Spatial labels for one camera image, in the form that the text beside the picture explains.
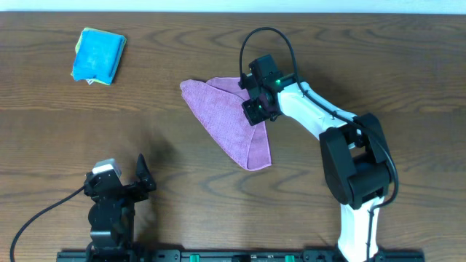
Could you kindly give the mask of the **purple microfiber cloth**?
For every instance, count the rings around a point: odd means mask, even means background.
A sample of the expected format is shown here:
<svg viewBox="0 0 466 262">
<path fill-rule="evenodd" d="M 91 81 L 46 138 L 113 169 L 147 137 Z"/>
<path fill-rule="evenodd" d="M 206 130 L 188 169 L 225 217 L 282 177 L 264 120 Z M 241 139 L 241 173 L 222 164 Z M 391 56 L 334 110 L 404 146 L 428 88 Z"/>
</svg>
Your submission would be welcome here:
<svg viewBox="0 0 466 262">
<path fill-rule="evenodd" d="M 257 171 L 272 165 L 266 124 L 250 125 L 242 103 L 249 99 L 238 77 L 180 83 L 181 96 L 208 134 L 241 168 Z"/>
</svg>

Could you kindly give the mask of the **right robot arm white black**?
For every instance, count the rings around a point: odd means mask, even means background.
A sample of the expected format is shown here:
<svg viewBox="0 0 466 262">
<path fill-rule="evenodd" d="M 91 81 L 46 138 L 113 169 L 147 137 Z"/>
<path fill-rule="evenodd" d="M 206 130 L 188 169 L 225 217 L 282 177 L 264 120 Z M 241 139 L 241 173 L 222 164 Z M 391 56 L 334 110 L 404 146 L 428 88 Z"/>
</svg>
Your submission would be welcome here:
<svg viewBox="0 0 466 262">
<path fill-rule="evenodd" d="M 379 120 L 336 107 L 295 74 L 242 74 L 240 87 L 250 96 L 242 105 L 250 124 L 284 115 L 319 140 L 325 181 L 341 205 L 339 252 L 347 261 L 375 258 L 379 209 L 398 182 Z"/>
</svg>

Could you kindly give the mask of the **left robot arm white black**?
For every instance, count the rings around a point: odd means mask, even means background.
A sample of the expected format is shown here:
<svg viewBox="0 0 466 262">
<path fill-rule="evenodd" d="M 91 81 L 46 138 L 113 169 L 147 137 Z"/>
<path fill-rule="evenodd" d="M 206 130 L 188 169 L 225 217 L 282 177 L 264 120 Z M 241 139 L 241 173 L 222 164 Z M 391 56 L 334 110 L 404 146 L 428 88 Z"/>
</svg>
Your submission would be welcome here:
<svg viewBox="0 0 466 262">
<path fill-rule="evenodd" d="M 133 245 L 135 203 L 145 201 L 157 184 L 143 154 L 138 156 L 137 181 L 122 185 L 122 172 L 115 159 L 95 164 L 86 174 L 84 194 L 94 205 L 88 214 L 90 236 L 99 250 L 128 250 Z"/>
</svg>

